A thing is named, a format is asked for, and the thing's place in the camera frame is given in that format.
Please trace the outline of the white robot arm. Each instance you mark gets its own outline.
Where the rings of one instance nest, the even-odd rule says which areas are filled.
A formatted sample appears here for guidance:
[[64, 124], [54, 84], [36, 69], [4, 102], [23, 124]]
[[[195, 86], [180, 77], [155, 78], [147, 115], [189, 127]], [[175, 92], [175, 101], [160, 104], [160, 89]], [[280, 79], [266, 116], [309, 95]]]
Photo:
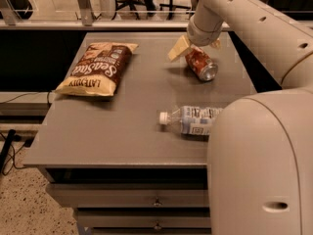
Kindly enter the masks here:
[[280, 84], [227, 106], [209, 134], [212, 235], [313, 235], [313, 35], [259, 0], [193, 0], [188, 41], [227, 24]]

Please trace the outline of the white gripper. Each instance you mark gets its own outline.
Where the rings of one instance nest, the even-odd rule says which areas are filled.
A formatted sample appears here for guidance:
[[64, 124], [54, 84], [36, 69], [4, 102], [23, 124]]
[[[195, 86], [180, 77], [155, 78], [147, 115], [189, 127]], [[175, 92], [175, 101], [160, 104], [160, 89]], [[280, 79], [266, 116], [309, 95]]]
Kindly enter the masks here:
[[221, 42], [217, 39], [222, 31], [223, 20], [216, 15], [193, 14], [187, 26], [187, 35], [181, 35], [172, 49], [168, 58], [174, 62], [181, 56], [190, 52], [192, 43], [197, 46], [209, 45], [220, 49]]

